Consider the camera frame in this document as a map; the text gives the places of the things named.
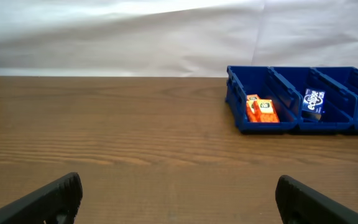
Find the wood grain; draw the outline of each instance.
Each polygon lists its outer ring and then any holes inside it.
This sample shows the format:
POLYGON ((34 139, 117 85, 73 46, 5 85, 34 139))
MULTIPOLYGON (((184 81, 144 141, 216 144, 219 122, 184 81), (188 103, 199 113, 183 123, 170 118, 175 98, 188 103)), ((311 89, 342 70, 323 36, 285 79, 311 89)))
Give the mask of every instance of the wood grain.
POLYGON ((0 206, 78 171, 77 223, 280 223, 278 177, 358 211, 358 136, 242 135, 223 78, 0 77, 0 206))

